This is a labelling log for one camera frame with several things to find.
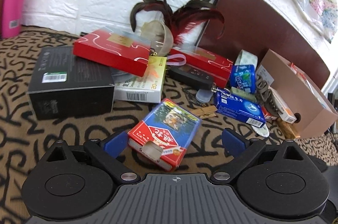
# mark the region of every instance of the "ridged gray plate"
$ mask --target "ridged gray plate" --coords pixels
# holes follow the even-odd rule
[[[290,224],[265,218],[241,203],[229,186],[211,184],[204,174],[149,174],[119,188],[103,209],[69,224]],[[314,218],[292,222],[326,224]],[[27,224],[60,224],[32,217]]]

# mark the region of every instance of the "blue box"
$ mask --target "blue box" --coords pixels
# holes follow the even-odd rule
[[[217,90],[214,97],[217,112],[259,128],[266,123],[258,104],[220,89]]]

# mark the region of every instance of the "black box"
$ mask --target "black box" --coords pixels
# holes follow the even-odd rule
[[[72,46],[44,47],[28,87],[38,120],[91,116],[112,111],[110,68],[73,55]]]

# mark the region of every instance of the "black key fob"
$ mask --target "black key fob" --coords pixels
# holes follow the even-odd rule
[[[171,79],[184,83],[196,90],[211,90],[214,84],[214,79],[209,73],[190,65],[172,66],[168,71],[168,75]]]

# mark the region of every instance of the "crosshair symbol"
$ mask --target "crosshair symbol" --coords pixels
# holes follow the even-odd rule
[[[179,178],[178,176],[175,176],[175,177],[173,178],[173,181],[175,181],[175,182],[177,183],[177,182],[181,181],[181,178]]]

